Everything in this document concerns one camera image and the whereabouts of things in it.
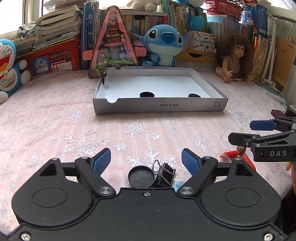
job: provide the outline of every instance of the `pink toy tower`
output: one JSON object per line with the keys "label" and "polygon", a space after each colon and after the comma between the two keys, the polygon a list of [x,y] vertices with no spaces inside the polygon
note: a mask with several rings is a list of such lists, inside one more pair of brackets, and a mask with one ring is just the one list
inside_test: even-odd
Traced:
{"label": "pink toy tower", "polygon": [[128,36],[119,8],[111,6],[98,34],[89,69],[90,78],[99,78],[107,67],[114,64],[138,65],[135,49]]}

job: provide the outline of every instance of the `doll's face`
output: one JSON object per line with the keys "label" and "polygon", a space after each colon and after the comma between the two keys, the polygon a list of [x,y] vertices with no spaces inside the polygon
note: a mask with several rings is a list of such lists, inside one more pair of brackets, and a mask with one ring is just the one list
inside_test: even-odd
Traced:
{"label": "doll's face", "polygon": [[238,58],[244,56],[244,45],[235,45],[232,49],[232,54]]}

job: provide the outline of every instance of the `human hand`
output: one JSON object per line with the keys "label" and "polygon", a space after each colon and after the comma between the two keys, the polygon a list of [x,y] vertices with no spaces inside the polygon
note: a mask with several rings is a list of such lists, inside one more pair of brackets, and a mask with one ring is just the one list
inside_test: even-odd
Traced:
{"label": "human hand", "polygon": [[227,78],[230,78],[232,76],[232,71],[225,71],[224,74]]}
{"label": "human hand", "polygon": [[293,188],[294,188],[294,193],[296,194],[296,170],[295,170],[295,167],[294,167],[294,164],[293,162],[287,162],[287,165],[286,165],[286,171],[289,171],[292,167],[292,170],[291,170],[291,178],[292,178],[292,184],[293,184]]}

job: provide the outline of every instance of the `stitch's ear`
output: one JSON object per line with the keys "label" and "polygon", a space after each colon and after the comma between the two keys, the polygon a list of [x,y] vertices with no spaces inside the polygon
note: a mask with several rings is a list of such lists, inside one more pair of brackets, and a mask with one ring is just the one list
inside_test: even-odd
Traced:
{"label": "stitch's ear", "polygon": [[188,48],[189,39],[190,39],[190,37],[189,37],[189,33],[184,34],[184,35],[182,36],[182,39],[183,39],[183,41],[184,41],[184,45],[183,45],[183,48],[182,48],[182,52],[183,52],[184,49],[187,49],[187,48]]}
{"label": "stitch's ear", "polygon": [[139,36],[137,34],[131,33],[131,37],[133,39],[133,45],[135,47],[145,47],[143,43],[144,36]]}

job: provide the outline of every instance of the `brown ball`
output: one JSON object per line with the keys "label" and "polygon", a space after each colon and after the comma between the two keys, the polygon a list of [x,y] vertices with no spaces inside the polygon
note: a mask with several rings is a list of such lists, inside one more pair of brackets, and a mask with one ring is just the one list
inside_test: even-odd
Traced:
{"label": "brown ball", "polygon": [[241,155],[243,155],[245,152],[246,152],[246,147],[242,147],[242,146],[238,146],[237,147],[237,151],[241,154]]}

